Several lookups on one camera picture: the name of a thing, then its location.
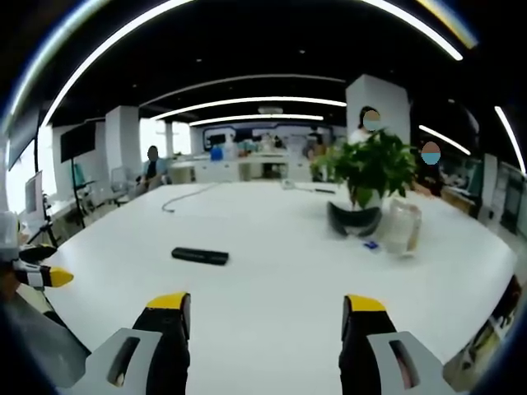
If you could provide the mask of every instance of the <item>conference table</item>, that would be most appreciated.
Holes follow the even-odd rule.
[[[341,393],[343,297],[381,301],[443,364],[491,315],[516,255],[440,199],[422,210],[416,256],[373,253],[328,226],[336,194],[280,183],[163,186],[73,236],[47,263],[75,274],[45,293],[90,350],[130,328],[149,300],[192,295],[188,394]],[[170,199],[169,213],[161,209]],[[175,247],[225,251],[224,267],[173,259]]]

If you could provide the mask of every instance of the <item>white column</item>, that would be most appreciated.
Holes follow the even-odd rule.
[[[190,146],[194,155],[204,152],[203,148],[203,129],[190,128]]]
[[[0,132],[0,211],[7,211],[7,139]]]
[[[360,123],[362,107],[379,111],[383,127],[410,143],[410,104],[404,88],[363,74],[346,89],[347,130],[353,132]]]
[[[119,106],[106,115],[106,158],[108,171],[121,166],[141,172],[139,109]]]
[[[172,122],[166,123],[166,157],[174,155],[174,140],[172,140]]]

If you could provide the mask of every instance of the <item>led light strip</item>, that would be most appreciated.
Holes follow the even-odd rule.
[[[223,78],[221,80],[214,80],[214,81],[207,81],[207,82],[201,82],[199,84],[186,86],[185,88],[180,88],[176,91],[167,92],[161,96],[157,96],[154,99],[150,99],[149,101],[145,101],[144,103],[139,105],[139,108],[144,107],[146,105],[150,105],[158,100],[163,100],[167,97],[178,95],[179,93],[183,93],[186,91],[192,91],[194,89],[198,88],[204,88],[206,86],[213,86],[217,84],[226,84],[228,82],[236,82],[236,81],[245,81],[245,80],[254,80],[258,78],[303,78],[306,80],[319,80],[319,81],[330,81],[330,82],[337,82],[341,84],[345,84],[346,80],[341,80],[338,78],[332,78],[332,77],[322,77],[322,76],[311,76],[309,74],[251,74],[249,76],[238,76],[238,77],[229,77],[229,78]]]
[[[436,136],[436,137],[440,138],[444,142],[448,142],[450,145],[455,146],[458,150],[460,150],[464,154],[470,156],[470,151],[469,150],[467,150],[464,146],[461,146],[460,144],[458,144],[454,140],[448,138],[447,136],[443,136],[441,133],[436,132],[435,130],[432,130],[430,128],[427,128],[426,126],[419,125],[419,128],[421,130],[424,130],[427,133],[430,133],[432,136]]]
[[[518,142],[516,141],[516,136],[514,132],[512,131],[511,124],[509,123],[509,120],[505,116],[505,113],[501,109],[501,107],[494,107],[494,110],[497,113],[497,116],[500,117],[501,123],[503,123],[503,127],[507,131],[507,134],[509,135],[509,139],[511,140],[512,146],[514,147],[514,152],[516,153],[516,158],[518,158],[518,163],[520,164],[520,170],[523,174],[525,174],[525,163],[524,158],[521,155],[520,146],[518,145]]]
[[[463,60],[463,56],[461,56],[461,53],[459,53],[457,49],[455,49],[448,41],[446,41],[443,37],[441,37],[430,26],[425,25],[423,22],[418,20],[415,16],[407,13],[401,8],[396,7],[395,5],[390,4],[389,2],[386,2],[384,0],[362,0],[362,1],[374,7],[380,8],[383,11],[389,12],[390,14],[398,17],[399,19],[402,19],[409,25],[421,31],[424,35],[426,35],[430,40],[434,41],[437,45],[442,47],[443,50],[447,52],[452,58],[458,61]]]
[[[63,89],[58,93],[57,97],[55,97],[55,100],[51,104],[51,107],[49,107],[48,113],[45,115],[44,120],[42,121],[42,127],[46,126],[49,121],[51,120],[51,117],[53,116],[54,112],[57,110],[60,103],[63,101],[66,94],[69,92],[70,89],[72,89],[73,85],[77,80],[84,74],[84,72],[108,49],[110,49],[114,44],[116,44],[119,40],[121,40],[124,36],[132,33],[134,30],[136,30],[139,26],[147,23],[148,21],[156,18],[157,16],[164,14],[167,11],[170,11],[178,6],[181,6],[182,4],[185,4],[187,2],[192,2],[193,0],[169,0],[168,2],[164,2],[161,5],[152,8],[150,11],[145,12],[141,16],[138,16],[133,21],[130,21],[125,26],[121,27],[119,30],[117,30],[115,33],[113,33],[104,43],[102,43],[95,51],[93,51],[90,56],[88,56],[84,62],[82,62],[81,66],[78,67],[77,70],[72,74],[71,77],[69,77],[66,84],[63,86]]]
[[[319,115],[295,115],[295,114],[258,114],[258,115],[236,115],[234,117],[204,119],[203,121],[192,122],[190,126],[205,125],[207,123],[242,121],[249,119],[307,119],[310,121],[323,121],[324,117]]]
[[[325,99],[311,99],[309,97],[288,97],[288,96],[267,96],[267,97],[246,97],[244,99],[230,99],[230,100],[220,100],[213,101],[211,103],[205,103],[203,105],[192,105],[190,107],[185,107],[184,109],[176,109],[174,111],[169,111],[161,115],[152,117],[153,120],[163,119],[170,117],[171,115],[177,115],[181,113],[186,113],[187,111],[193,111],[195,109],[206,109],[207,107],[216,107],[218,105],[236,105],[239,103],[254,103],[260,101],[295,101],[301,103],[315,103],[318,105],[335,105],[338,107],[346,107],[346,103],[342,101],[334,100],[325,100]]]
[[[474,48],[478,40],[463,21],[442,0],[417,0],[429,12],[434,14],[467,47]]]
[[[11,115],[16,112],[22,96],[28,91],[27,88],[42,71],[46,63],[53,57],[53,55],[55,55],[60,46],[69,38],[71,33],[109,1],[110,0],[88,0],[84,2],[75,11],[70,13],[66,21],[55,29],[49,39],[47,39],[40,47],[40,50],[33,58],[30,66],[26,69],[26,72],[24,72],[21,83],[16,89],[15,99],[11,105]]]

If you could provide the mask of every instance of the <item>blue object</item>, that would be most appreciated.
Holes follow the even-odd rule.
[[[150,165],[150,161],[147,160],[142,167],[142,175],[147,175],[149,165]],[[156,174],[161,174],[161,175],[168,174],[168,167],[166,167],[166,161],[162,158],[159,158],[156,160]]]
[[[421,158],[425,161],[427,165],[435,165],[437,162],[439,162],[439,158],[441,158],[440,152],[423,152],[421,154]]]
[[[223,160],[223,150],[219,146],[213,146],[211,149],[211,161]]]

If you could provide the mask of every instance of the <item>television screen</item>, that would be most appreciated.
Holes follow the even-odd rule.
[[[96,125],[85,123],[60,137],[61,161],[65,162],[96,148]]]
[[[244,142],[253,139],[253,129],[238,129],[234,137],[234,142]]]
[[[215,136],[209,136],[208,137],[208,145],[209,147],[216,146],[219,144],[225,144],[225,134],[217,134]]]

